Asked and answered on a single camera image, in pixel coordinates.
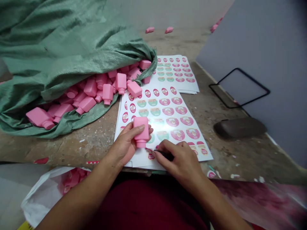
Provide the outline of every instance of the table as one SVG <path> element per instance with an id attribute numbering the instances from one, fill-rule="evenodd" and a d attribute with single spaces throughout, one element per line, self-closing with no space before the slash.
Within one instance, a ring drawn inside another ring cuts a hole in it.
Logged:
<path id="1" fill-rule="evenodd" d="M 306 185 L 306 171 L 298 167 L 281 149 L 275 146 L 267 135 L 253 138 L 226 141 L 213 131 L 213 125 L 223 119 L 243 118 L 247 115 L 242 109 L 228 109 L 208 87 L 213 81 L 195 62 L 199 51 L 209 38 L 206 29 L 174 29 L 170 34 L 164 30 L 140 36 L 158 55 L 187 56 L 196 76 L 200 93 L 182 94 L 182 97 L 195 118 L 214 160 L 202 162 L 205 174 L 213 167 L 222 179 L 259 181 L 266 183 Z M 86 161 L 102 159 L 113 143 L 119 99 L 100 119 L 70 134 L 47 140 L 33 137 L 8 136 L 0 131 L 0 161 L 34 162 L 49 157 L 48 165 L 92 168 Z M 139 173 L 164 173 L 137 168 L 124 168 L 123 171 Z"/>

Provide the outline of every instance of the right hand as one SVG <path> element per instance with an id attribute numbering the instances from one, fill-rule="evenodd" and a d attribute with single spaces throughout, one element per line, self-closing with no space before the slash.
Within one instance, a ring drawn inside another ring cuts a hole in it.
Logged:
<path id="1" fill-rule="evenodd" d="M 191 194 L 198 192 L 200 187 L 205 186 L 208 178 L 203 174 L 198 162 L 197 155 L 185 142 L 177 145 L 168 140 L 163 140 L 158 147 L 159 151 L 171 153 L 174 160 L 171 162 L 161 153 L 154 151 L 157 161 Z"/>

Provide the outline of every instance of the forearm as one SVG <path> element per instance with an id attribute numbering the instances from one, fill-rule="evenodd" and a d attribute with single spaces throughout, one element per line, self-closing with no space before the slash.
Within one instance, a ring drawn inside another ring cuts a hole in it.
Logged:
<path id="1" fill-rule="evenodd" d="M 205 175 L 193 195 L 207 213 L 214 229 L 251 229 Z"/>
<path id="2" fill-rule="evenodd" d="M 83 229 L 122 169 L 107 155 L 81 183 L 63 196 L 36 229 Z"/>

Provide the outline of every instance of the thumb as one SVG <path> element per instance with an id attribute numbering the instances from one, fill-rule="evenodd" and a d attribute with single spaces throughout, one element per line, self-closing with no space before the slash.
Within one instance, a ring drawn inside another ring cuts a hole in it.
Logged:
<path id="1" fill-rule="evenodd" d="M 145 129 L 145 125 L 137 126 L 129 130 L 124 135 L 127 137 L 126 141 L 130 142 L 136 135 L 142 133 Z"/>

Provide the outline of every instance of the stack of sticker sheets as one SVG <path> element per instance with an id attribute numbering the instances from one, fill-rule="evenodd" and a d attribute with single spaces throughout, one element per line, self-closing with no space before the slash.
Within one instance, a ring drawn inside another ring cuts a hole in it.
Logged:
<path id="1" fill-rule="evenodd" d="M 133 98 L 126 91 L 121 97 L 114 141 L 125 126 L 133 121 L 134 117 L 148 117 L 149 124 L 154 129 L 146 148 L 137 149 L 126 166 L 165 170 L 148 151 L 148 149 L 155 150 L 164 139 L 174 144 L 186 141 L 199 161 L 212 160 L 213 157 L 207 143 L 176 89 L 175 81 L 166 81 L 169 84 L 164 84 L 161 81 L 155 82 L 154 78 L 157 76 L 153 75 L 151 82 L 142 86 L 141 96 Z"/>

